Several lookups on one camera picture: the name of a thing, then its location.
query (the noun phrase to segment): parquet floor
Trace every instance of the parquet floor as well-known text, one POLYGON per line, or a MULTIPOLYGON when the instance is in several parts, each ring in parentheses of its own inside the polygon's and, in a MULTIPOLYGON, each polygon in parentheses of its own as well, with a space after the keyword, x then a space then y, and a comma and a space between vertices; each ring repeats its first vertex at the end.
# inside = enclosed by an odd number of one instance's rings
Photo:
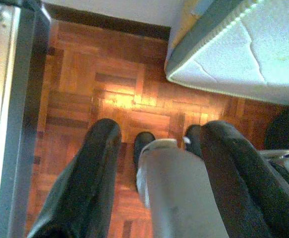
POLYGON ((26 234, 53 182, 98 119, 122 130, 110 238, 150 238, 150 212, 141 204, 132 163, 133 140, 144 130, 178 139, 186 128, 223 119, 258 149, 281 106, 193 90, 169 83, 167 42, 54 21, 47 56, 26 234))

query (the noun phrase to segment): bed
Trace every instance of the bed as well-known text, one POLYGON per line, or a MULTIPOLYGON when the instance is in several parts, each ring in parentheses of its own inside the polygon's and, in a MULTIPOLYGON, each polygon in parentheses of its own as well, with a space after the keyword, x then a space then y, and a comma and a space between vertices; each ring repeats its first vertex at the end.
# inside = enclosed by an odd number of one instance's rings
POLYGON ((187 0, 170 33, 167 80, 289 105, 289 0, 187 0))

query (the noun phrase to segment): wall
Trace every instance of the wall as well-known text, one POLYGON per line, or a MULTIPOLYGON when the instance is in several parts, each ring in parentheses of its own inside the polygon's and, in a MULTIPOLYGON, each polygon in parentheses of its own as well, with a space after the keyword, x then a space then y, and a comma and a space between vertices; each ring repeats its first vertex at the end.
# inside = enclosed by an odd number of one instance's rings
POLYGON ((70 8, 133 21, 171 26, 183 0, 43 0, 70 8))

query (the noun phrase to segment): baseboard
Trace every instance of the baseboard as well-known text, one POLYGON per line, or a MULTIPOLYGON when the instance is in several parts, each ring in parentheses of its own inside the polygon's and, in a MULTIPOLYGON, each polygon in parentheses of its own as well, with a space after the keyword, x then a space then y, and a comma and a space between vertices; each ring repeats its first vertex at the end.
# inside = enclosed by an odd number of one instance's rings
POLYGON ((163 40, 168 40, 170 35, 171 28, 166 26, 105 16, 49 3, 45 3, 44 6, 51 17, 56 20, 69 21, 163 40))

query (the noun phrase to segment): foot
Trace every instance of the foot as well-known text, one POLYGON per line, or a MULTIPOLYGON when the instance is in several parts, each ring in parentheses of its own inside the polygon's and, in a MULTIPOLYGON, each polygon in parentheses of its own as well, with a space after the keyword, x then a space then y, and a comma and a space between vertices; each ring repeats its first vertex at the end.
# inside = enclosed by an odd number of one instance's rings
POLYGON ((186 130, 185 136, 190 139, 190 144, 186 144, 186 150, 202 157, 201 146, 200 146, 200 125, 190 125, 186 130))
POLYGON ((138 162, 142 149, 148 145, 150 142, 154 141, 155 137, 150 132, 140 132, 136 138, 134 143, 134 163, 136 170, 138 170, 138 162))

